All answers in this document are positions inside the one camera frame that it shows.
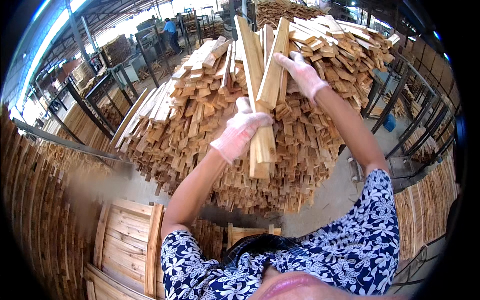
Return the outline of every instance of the blue shirt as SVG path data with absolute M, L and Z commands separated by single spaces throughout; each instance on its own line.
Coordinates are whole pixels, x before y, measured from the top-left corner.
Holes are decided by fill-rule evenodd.
M 177 28 L 175 27 L 175 23 L 173 23 L 172 21 L 168 21 L 165 23 L 165 27 L 163 27 L 163 30 L 170 33 L 175 33 L 177 31 Z
M 281 273 L 307 272 L 354 294 L 384 294 L 398 264 L 398 220 L 390 177 L 383 170 L 372 171 L 352 209 L 310 234 L 254 239 L 278 250 L 249 253 L 235 248 L 219 263 L 204 257 L 191 233 L 176 230 L 167 235 L 161 254 L 165 299 L 244 300 L 259 288 L 268 264 Z

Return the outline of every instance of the person's right arm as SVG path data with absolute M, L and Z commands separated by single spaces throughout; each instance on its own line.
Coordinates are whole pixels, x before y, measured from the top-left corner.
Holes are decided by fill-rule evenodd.
M 353 157 L 362 166 L 365 177 L 377 168 L 388 172 L 384 154 L 375 137 L 365 127 L 363 120 L 350 103 L 337 95 L 327 82 L 320 79 L 315 69 L 303 61 L 300 53 L 292 51 L 290 56 L 294 60 L 279 53 L 274 55 L 277 63 L 286 68 L 295 80 L 299 91 L 330 116 Z

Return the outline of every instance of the blue plastic container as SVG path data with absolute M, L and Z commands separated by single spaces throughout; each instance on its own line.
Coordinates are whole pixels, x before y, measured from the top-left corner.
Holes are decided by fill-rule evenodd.
M 395 126 L 396 126 L 395 117 L 392 114 L 388 114 L 387 118 L 384 121 L 385 129 L 387 129 L 389 132 L 392 132 Z

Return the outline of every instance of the forearm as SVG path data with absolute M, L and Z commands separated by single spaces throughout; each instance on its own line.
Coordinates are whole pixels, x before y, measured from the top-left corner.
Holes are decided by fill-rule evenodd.
M 315 101 L 330 116 L 353 157 L 362 166 L 365 176 L 376 168 L 388 172 L 384 154 L 377 140 L 347 101 L 330 87 L 319 90 Z
M 188 229 L 226 164 L 220 153 L 211 149 L 182 181 L 168 203 L 163 217 L 162 239 L 174 230 Z

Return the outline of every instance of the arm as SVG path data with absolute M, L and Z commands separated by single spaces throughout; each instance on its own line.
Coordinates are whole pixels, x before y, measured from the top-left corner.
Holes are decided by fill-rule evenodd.
M 347 101 L 318 77 L 315 69 L 303 61 L 303 56 L 298 52 L 290 52 L 294 60 L 279 53 L 274 56 L 276 61 L 288 70 L 297 83 L 298 90 L 330 116 L 345 144 L 362 166 L 365 177 L 376 168 L 388 172 L 384 155 L 363 120 Z
M 188 230 L 227 163 L 232 164 L 244 152 L 258 127 L 273 123 L 272 118 L 266 113 L 252 113 L 246 97 L 237 99 L 237 108 L 239 112 L 228 120 L 227 128 L 222 135 L 210 143 L 212 150 L 173 194 L 163 216 L 163 240 L 175 230 Z

